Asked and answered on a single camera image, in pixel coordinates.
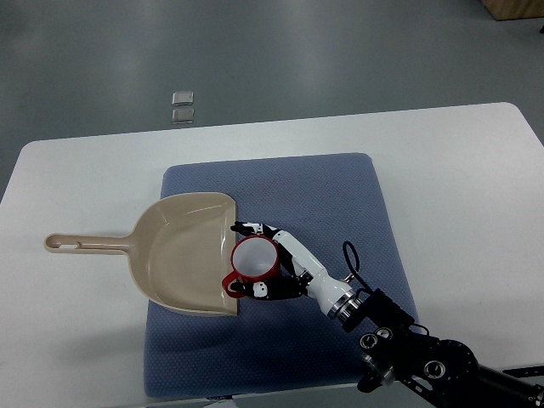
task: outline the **mug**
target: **mug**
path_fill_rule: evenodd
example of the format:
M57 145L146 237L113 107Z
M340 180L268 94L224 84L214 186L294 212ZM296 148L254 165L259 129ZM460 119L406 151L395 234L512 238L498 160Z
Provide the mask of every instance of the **mug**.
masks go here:
M232 298L243 298L245 295L230 290L235 280L242 283L255 283L280 276L280 255L278 246L270 238L262 235L250 235L240 240L232 250L230 272L221 284Z

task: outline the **blue mat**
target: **blue mat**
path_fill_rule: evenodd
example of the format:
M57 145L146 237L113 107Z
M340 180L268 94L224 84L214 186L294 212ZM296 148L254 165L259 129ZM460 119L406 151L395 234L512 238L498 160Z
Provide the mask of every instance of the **blue mat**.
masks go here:
M161 196L219 191L238 219L297 237L335 278L349 274L342 244L354 243L361 273L416 317L371 158L360 153L223 161L171 167ZM365 321L346 334L314 299L240 300L236 317L191 317L150 302L144 348L150 397L213 397L356 383Z

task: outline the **robotic hand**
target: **robotic hand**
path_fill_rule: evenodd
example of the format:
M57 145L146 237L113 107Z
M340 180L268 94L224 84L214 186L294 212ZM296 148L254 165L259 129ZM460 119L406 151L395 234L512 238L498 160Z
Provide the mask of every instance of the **robotic hand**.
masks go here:
M355 291L345 281L332 279L325 266L287 231L266 224L236 221L230 227L242 235L264 235L274 241L281 265L291 278L268 280L257 284L233 283L232 290L251 298L278 300L308 295L317 300L321 312L334 318L345 316L359 306Z
M380 289L372 290L358 275L359 259L354 247L344 242L344 257L352 274L344 281L332 279L325 266L288 232L266 224L236 222L230 227L242 235L264 235L276 242L280 263L291 274L258 282L235 282L230 288L244 295L266 300L315 298L321 312L343 323L351 332L368 318L376 326L359 341L363 367L358 390L370 393L393 381L403 383L439 408L481 407L544 407L544 387L529 385L517 378L541 375L544 366L511 371L494 371L478 363L470 348L454 340L440 340L415 324L412 316ZM354 253L355 267L349 260L346 246ZM363 288L354 292L348 282L356 278ZM369 296L363 301L360 292ZM427 333L411 330L419 326Z

